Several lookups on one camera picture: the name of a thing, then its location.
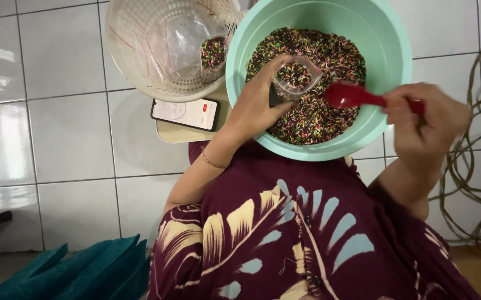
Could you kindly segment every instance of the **white plastic basket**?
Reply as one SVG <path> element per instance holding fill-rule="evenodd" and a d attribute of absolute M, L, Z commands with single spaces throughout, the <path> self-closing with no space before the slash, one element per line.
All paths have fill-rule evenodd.
<path fill-rule="evenodd" d="M 134 42 L 136 37 L 154 34 L 160 22 L 190 11 L 205 13 L 225 24 L 228 45 L 242 19 L 237 0 L 111 0 L 109 3 L 105 27 L 109 49 L 118 69 L 138 90 L 163 101 L 187 102 L 205 97 L 224 83 L 224 77 L 204 83 L 199 66 L 186 70 L 175 82 L 163 83 L 150 66 L 154 62 L 143 58 L 147 47 Z"/>

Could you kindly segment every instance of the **floral print dress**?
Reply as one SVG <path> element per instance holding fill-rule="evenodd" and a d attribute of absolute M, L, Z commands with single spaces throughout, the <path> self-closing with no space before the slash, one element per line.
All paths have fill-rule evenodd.
<path fill-rule="evenodd" d="M 480 299 L 433 229 L 374 198 L 351 159 L 245 145 L 201 204 L 164 215 L 148 299 Z"/>

